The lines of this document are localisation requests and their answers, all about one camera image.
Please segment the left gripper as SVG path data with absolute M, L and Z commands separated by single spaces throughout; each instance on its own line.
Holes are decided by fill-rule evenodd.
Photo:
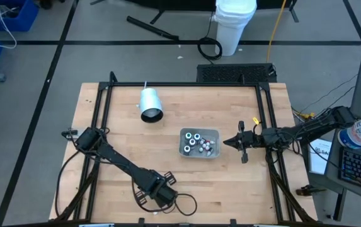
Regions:
M 134 192 L 136 203 L 142 207 L 147 203 L 146 197 L 155 200 L 156 204 L 165 209 L 175 203 L 177 191 L 171 188 L 176 183 L 172 172 L 166 172 L 164 175 L 158 172 L 136 172 L 134 174 L 134 183 L 139 191 Z

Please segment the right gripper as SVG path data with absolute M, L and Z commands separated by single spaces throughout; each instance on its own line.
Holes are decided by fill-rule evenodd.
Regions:
M 241 162 L 248 162 L 248 148 L 259 148 L 262 145 L 261 137 L 253 131 L 245 131 L 245 126 L 243 121 L 238 123 L 238 133 L 230 138 L 223 141 L 227 146 L 230 146 L 238 151 L 242 152 Z

